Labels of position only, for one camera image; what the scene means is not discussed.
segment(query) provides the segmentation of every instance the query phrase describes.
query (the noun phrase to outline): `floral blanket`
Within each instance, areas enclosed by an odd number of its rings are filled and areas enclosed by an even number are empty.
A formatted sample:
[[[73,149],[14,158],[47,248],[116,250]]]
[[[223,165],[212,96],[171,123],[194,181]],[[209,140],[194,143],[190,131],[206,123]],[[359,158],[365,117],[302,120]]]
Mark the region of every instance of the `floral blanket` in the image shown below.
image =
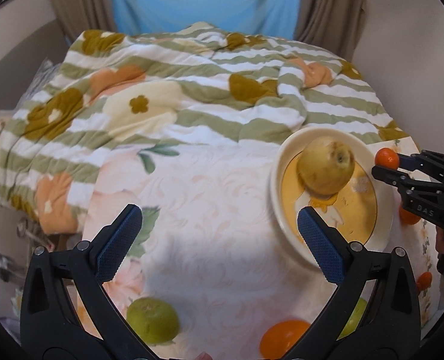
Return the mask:
[[[302,126],[365,143],[406,136],[349,62],[291,40],[196,23],[176,33],[87,30],[0,133],[0,203],[45,233],[82,231],[100,166],[120,145],[280,145]]]
[[[368,147],[375,154],[384,146],[417,152],[411,138]],[[274,218],[268,180],[276,153],[275,145],[136,144],[113,150],[102,165],[83,238],[92,240],[127,204],[142,208],[141,232],[104,288],[123,316],[141,297],[175,308],[181,330],[173,342],[152,347],[161,358],[194,359],[206,351],[214,360],[262,359],[267,329],[289,319],[312,323],[331,297],[335,286],[294,255]],[[440,299],[435,226],[401,225],[393,193],[386,251],[405,248],[416,278],[432,273],[432,287],[419,295],[425,325]],[[362,297],[368,300],[371,290],[369,282]],[[98,335],[81,302],[77,312]]]

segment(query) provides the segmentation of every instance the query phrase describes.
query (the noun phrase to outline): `orange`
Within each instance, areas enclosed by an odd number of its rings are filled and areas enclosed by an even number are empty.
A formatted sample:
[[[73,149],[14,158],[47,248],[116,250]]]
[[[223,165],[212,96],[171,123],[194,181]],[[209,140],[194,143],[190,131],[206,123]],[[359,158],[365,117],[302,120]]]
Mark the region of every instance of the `orange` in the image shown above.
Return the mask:
[[[394,150],[384,147],[375,155],[375,165],[380,165],[381,167],[390,169],[397,169],[400,165],[400,159]]]
[[[260,340],[260,353],[264,359],[282,358],[309,327],[310,323],[302,320],[288,320],[272,326]]]
[[[420,216],[404,210],[401,205],[399,206],[399,216],[400,221],[405,225],[415,225],[418,221],[420,221]]]
[[[420,291],[424,291],[432,285],[432,273],[424,272],[417,279],[417,283],[419,284],[417,288],[420,288]]]

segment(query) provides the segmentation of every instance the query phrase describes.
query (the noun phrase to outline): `metal screw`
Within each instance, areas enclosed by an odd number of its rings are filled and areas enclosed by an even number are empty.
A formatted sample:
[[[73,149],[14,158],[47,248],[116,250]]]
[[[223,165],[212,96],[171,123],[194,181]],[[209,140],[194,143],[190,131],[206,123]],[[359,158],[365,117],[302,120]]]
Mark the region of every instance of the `metal screw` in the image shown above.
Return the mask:
[[[400,257],[403,257],[403,256],[405,256],[405,250],[402,249],[401,247],[396,247],[395,248],[395,254],[400,256]]]
[[[38,247],[36,247],[35,248],[35,250],[34,250],[34,254],[36,255],[36,256],[40,256],[42,253],[44,253],[45,252],[45,247],[43,247],[43,246],[38,246]]]
[[[362,244],[360,242],[351,242],[350,249],[353,251],[361,251],[362,250]]]
[[[89,241],[83,240],[76,245],[76,248],[79,249],[80,251],[84,251],[89,247],[90,244],[91,243]]]

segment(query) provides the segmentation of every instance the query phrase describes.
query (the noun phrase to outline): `green fruit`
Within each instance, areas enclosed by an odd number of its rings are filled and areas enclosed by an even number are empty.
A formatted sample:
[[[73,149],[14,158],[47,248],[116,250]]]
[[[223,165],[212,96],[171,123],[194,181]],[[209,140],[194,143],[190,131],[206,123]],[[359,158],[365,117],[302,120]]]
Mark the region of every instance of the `green fruit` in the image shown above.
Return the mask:
[[[179,333],[179,317],[173,307],[156,298],[134,300],[127,309],[127,323],[149,345],[171,341]]]
[[[362,319],[362,315],[364,315],[365,308],[367,307],[367,301],[365,299],[360,298],[357,300],[357,304],[350,314],[349,320],[345,324],[344,329],[339,335],[339,340],[348,336],[350,333],[355,332],[357,325],[359,325],[360,320]]]

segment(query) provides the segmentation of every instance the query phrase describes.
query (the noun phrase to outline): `blue curtain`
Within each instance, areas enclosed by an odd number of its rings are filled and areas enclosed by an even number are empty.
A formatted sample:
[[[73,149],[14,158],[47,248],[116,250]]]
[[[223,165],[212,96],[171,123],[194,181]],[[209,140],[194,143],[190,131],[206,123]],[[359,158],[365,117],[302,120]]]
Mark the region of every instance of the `blue curtain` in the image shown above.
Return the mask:
[[[207,21],[231,32],[292,39],[300,0],[113,0],[121,32],[176,32]]]

